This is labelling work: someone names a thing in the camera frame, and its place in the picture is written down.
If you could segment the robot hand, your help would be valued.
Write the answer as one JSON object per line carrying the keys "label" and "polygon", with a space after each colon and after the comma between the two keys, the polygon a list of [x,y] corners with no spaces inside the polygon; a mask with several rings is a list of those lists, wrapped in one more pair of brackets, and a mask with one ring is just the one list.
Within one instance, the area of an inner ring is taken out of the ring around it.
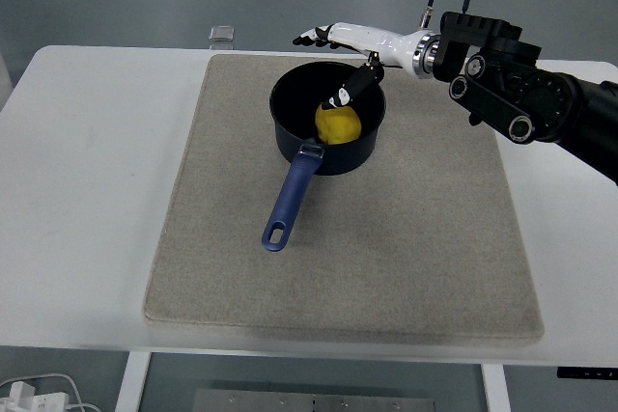
{"label": "robot hand", "polygon": [[368,26],[338,22],[310,29],[293,40],[295,45],[345,47],[367,58],[321,108],[342,108],[383,78],[385,68],[400,68],[408,74],[425,79],[433,76],[430,48],[434,36],[426,30],[400,35]]}

